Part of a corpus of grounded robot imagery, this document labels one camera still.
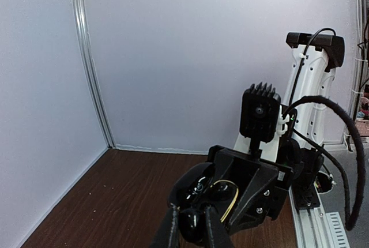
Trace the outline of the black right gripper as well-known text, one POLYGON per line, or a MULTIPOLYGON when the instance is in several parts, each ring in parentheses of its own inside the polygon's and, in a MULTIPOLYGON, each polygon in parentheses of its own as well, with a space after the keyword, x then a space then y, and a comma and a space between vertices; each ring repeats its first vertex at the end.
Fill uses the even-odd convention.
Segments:
POLYGON ((228 228, 254 228, 266 216, 278 218, 293 181, 291 167, 219 145, 209 149, 208 162, 212 162, 212 186, 228 182, 239 188, 236 204, 226 218, 228 228))

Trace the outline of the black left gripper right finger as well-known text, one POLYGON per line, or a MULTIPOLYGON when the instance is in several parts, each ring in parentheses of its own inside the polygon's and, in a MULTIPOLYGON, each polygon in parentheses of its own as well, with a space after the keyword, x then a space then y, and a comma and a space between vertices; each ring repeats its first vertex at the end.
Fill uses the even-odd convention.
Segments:
POLYGON ((205 240, 204 247, 232 248, 234 247, 227 231, 220 222, 216 210, 208 206, 205 209, 205 240))

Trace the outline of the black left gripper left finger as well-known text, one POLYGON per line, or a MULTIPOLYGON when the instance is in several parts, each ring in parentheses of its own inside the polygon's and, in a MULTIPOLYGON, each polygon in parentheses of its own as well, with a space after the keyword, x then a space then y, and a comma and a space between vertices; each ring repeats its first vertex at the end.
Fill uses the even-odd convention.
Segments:
POLYGON ((179 211, 176 205, 170 204, 158 230, 155 233, 150 248, 179 247, 179 211))

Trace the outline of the black earbud charging case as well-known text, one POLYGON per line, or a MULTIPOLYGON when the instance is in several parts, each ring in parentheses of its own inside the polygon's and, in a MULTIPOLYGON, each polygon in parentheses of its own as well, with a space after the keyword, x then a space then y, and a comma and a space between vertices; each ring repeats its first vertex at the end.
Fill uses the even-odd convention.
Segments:
POLYGON ((204 162, 191 167, 174 184, 168 198, 168 205, 175 205, 180 210, 189 208, 204 210, 214 207, 225 222, 236 204, 239 194, 238 186, 227 179, 215 177, 214 163, 204 162))

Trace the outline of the black earbud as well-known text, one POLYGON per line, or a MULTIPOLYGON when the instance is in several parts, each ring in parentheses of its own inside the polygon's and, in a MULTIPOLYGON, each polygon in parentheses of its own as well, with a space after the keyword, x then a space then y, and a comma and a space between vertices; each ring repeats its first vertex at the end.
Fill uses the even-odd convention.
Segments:
POLYGON ((179 214, 178 226, 183 238, 190 243, 200 243, 204 237, 205 215, 198 209, 184 209, 179 214))

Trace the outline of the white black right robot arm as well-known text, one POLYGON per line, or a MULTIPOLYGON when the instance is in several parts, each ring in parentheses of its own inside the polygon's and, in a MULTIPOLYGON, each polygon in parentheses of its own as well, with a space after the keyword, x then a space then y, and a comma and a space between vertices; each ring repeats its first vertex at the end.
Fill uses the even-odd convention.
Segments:
POLYGON ((331 28, 290 32, 286 42, 294 61, 285 96, 269 84, 253 84, 242 96, 234 147, 209 151, 217 168, 215 183, 235 192, 220 216, 229 234, 256 227, 266 217, 276 219, 287 195, 299 210, 319 206, 314 183, 325 158, 327 106, 300 100, 329 94, 345 43, 331 28))

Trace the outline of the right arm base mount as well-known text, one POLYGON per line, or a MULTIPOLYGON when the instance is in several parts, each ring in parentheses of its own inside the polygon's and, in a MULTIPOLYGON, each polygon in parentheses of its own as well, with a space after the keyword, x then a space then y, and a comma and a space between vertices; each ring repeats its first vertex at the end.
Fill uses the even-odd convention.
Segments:
POLYGON ((311 173, 302 172, 294 180, 292 195, 295 208, 298 211, 317 208, 321 205, 311 173))

